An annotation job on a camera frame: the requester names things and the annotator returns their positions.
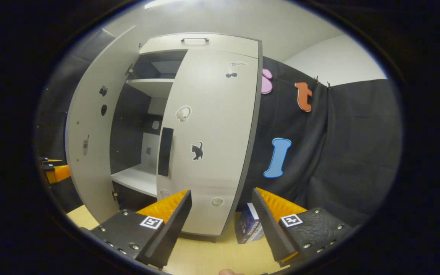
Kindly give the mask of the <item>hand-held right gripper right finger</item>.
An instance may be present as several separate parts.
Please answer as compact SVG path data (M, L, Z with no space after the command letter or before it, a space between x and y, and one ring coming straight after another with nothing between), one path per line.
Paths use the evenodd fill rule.
M354 232L323 208L307 210L260 188L253 189L251 202L274 261L281 267L321 258Z

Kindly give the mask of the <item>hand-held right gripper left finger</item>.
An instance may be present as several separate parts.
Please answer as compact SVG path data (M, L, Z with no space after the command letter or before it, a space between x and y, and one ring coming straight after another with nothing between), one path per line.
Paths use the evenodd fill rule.
M139 211L120 210L89 236L118 258L161 269L168 264L191 207L191 191L183 190Z

